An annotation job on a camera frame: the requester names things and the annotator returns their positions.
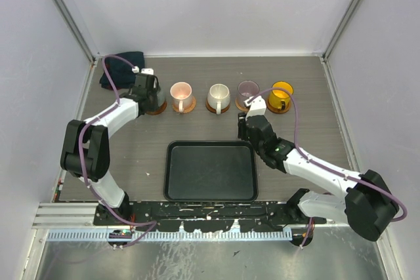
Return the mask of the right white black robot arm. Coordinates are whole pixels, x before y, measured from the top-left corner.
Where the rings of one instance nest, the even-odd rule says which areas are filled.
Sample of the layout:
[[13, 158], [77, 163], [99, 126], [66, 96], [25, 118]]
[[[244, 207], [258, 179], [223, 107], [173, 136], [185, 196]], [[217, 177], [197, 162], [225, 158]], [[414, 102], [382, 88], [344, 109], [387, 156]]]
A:
[[382, 176], [363, 174], [327, 163], [276, 135], [265, 116], [238, 114], [238, 137], [248, 141], [271, 169], [298, 176], [322, 189], [322, 195], [299, 189], [288, 201], [288, 216], [301, 224], [309, 217], [349, 225], [368, 241], [377, 241], [400, 210]]

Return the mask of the grey ceramic mug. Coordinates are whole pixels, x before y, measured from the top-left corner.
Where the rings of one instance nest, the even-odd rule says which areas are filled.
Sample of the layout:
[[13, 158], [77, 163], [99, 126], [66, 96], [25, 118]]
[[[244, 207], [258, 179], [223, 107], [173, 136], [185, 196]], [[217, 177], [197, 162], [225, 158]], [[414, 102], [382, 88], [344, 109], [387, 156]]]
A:
[[161, 86], [159, 86], [159, 89], [157, 90], [156, 100], [157, 100], [156, 109], [158, 109], [162, 105], [162, 103], [166, 102], [165, 91], [163, 90]]

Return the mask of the yellow glass mug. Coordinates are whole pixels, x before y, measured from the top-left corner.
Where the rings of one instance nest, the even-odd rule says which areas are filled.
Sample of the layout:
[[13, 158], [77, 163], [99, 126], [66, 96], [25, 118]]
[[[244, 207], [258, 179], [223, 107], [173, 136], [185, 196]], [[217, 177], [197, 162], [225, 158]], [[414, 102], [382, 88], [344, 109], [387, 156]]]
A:
[[270, 91], [268, 96], [268, 100], [273, 106], [278, 107], [278, 103], [283, 100], [286, 102], [290, 102], [290, 94], [293, 94], [293, 87], [285, 82], [285, 81], [278, 81], [272, 85], [275, 90]]

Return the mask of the woven cork coaster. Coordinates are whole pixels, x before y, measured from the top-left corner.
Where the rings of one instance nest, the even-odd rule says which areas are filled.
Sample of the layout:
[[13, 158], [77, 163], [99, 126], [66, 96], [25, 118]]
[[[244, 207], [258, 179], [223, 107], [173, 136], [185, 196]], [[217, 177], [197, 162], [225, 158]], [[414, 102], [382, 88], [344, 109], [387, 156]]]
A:
[[244, 103], [244, 101], [243, 101], [243, 100], [241, 100], [241, 99], [237, 98], [237, 99], [235, 99], [235, 104], [236, 104], [236, 107], [237, 107], [240, 111], [243, 111], [243, 112], [245, 112], [245, 113], [247, 113], [247, 112], [249, 111], [249, 107], [247, 107], [247, 106], [245, 105], [245, 103]]
[[195, 106], [196, 106], [196, 98], [193, 96], [192, 97], [192, 103], [191, 103], [191, 105], [188, 108], [183, 109], [183, 111], [179, 111], [178, 107], [175, 106], [174, 104], [171, 104], [171, 106], [172, 106], [172, 109], [175, 112], [181, 113], [181, 114], [187, 114], [187, 113], [190, 113], [191, 111], [193, 111], [193, 109], [195, 108]]

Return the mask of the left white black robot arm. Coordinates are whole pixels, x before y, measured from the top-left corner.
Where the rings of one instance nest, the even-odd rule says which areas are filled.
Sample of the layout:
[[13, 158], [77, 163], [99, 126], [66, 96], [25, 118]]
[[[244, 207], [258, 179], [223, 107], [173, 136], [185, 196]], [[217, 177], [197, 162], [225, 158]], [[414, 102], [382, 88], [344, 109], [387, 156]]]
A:
[[60, 166], [84, 182], [108, 211], [108, 218], [124, 225], [132, 215], [129, 196], [110, 174], [110, 138], [127, 123], [160, 109], [163, 99], [158, 78], [139, 73], [134, 85], [109, 108], [66, 127]]

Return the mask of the brown wooden coaster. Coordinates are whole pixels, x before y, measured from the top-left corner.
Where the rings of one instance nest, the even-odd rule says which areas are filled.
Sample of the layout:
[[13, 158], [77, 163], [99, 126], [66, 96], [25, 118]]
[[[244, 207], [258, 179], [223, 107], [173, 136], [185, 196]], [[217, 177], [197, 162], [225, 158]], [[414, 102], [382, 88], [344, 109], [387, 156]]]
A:
[[[206, 108], [207, 108], [207, 109], [208, 109], [211, 113], [217, 114], [217, 110], [216, 110], [215, 108], [212, 108], [208, 102], [206, 102], [206, 103], [205, 103], [205, 107], [206, 107]], [[225, 113], [225, 112], [226, 112], [226, 111], [228, 111], [229, 109], [230, 109], [230, 104], [229, 104], [229, 105], [227, 105], [224, 109], [222, 109], [222, 110], [220, 111], [220, 113]]]
[[159, 115], [165, 111], [167, 107], [167, 102], [162, 103], [162, 105], [156, 111], [147, 111], [147, 115]]
[[283, 101], [283, 100], [281, 100], [279, 103], [278, 103], [278, 107], [276, 107], [276, 106], [273, 106], [271, 103], [270, 103], [270, 101], [269, 100], [267, 100], [266, 101], [266, 106], [267, 106], [267, 108], [272, 112], [272, 113], [275, 113], [275, 114], [284, 114], [284, 113], [287, 113], [288, 111], [289, 111], [289, 109], [290, 109], [290, 107], [291, 107], [291, 104], [290, 104], [290, 102], [286, 102], [286, 101]]

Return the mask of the purple ceramic mug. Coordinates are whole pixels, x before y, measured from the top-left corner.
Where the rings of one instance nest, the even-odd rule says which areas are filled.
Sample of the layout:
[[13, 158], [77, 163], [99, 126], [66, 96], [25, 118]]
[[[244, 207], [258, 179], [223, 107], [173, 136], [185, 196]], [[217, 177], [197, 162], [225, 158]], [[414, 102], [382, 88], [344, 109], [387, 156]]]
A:
[[256, 82], [245, 80], [239, 83], [236, 102], [240, 107], [245, 108], [245, 101], [259, 93], [259, 86]]

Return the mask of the pink ceramic mug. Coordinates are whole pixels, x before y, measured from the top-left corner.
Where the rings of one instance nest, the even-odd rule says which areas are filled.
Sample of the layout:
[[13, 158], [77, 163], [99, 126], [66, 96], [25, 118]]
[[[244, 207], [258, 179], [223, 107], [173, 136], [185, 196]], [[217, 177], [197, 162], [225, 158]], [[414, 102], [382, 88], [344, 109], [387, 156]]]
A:
[[172, 104], [178, 107], [179, 111], [188, 108], [192, 103], [192, 87], [187, 82], [175, 83], [170, 89]]

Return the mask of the cream ceramic mug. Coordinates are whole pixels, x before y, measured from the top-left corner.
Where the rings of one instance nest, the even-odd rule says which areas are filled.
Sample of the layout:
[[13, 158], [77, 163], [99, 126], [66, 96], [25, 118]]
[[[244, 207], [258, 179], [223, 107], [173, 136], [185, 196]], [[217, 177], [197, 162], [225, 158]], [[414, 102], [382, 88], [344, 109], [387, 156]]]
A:
[[221, 110], [230, 104], [229, 88], [221, 83], [214, 84], [209, 89], [207, 102], [217, 110], [217, 115], [220, 115]]

